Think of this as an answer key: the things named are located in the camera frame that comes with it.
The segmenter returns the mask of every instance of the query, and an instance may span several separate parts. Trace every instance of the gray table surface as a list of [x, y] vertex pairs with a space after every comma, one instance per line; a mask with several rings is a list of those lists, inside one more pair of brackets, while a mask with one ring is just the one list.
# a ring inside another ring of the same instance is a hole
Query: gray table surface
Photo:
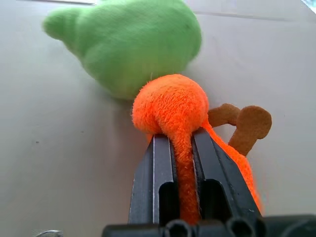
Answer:
[[[187, 0], [203, 46], [185, 75], [211, 107], [255, 104], [273, 127], [248, 158], [266, 215], [316, 213], [316, 15], [299, 0]], [[98, 237], [127, 221], [146, 148], [117, 102], [41, 30], [64, 4], [0, 2], [0, 236]], [[228, 140], [233, 128], [216, 129]]]

